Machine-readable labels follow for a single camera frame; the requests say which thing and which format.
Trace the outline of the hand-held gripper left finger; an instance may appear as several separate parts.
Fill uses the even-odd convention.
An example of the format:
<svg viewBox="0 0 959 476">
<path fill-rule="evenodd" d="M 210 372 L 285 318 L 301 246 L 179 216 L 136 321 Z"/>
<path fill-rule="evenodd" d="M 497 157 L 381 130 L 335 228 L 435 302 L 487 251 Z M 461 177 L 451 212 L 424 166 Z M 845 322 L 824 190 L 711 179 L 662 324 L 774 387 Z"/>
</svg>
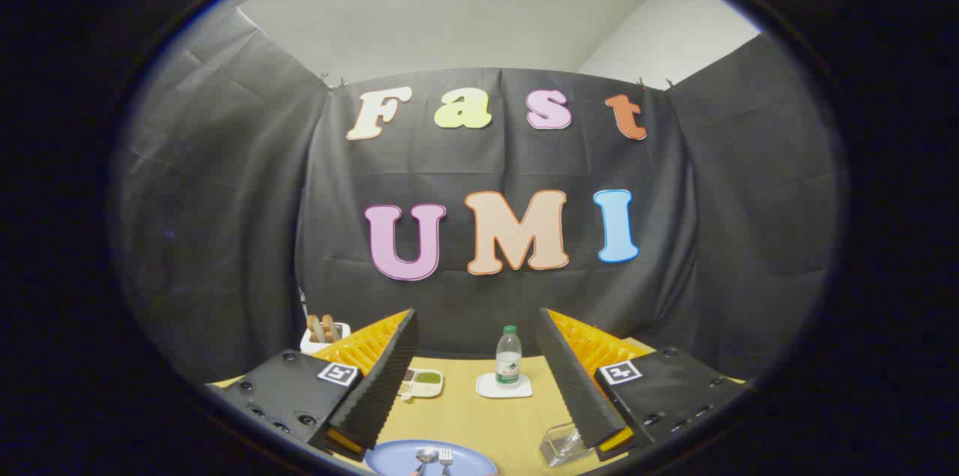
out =
<svg viewBox="0 0 959 476">
<path fill-rule="evenodd" d="M 206 391 L 261 434 L 362 461 L 379 439 L 419 339 L 417 312 L 407 309 L 315 353 L 281 351 Z"/>
</svg>

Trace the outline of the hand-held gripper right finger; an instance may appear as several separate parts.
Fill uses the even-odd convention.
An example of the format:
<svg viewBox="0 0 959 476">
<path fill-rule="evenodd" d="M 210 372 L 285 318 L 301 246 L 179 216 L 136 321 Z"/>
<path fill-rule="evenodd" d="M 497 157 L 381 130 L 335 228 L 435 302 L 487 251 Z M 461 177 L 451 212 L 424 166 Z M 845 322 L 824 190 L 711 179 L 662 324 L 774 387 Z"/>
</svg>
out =
<svg viewBox="0 0 959 476">
<path fill-rule="evenodd" d="M 689 434 L 747 388 L 685 351 L 641 349 L 547 308 L 536 335 L 580 439 L 600 461 Z"/>
</svg>

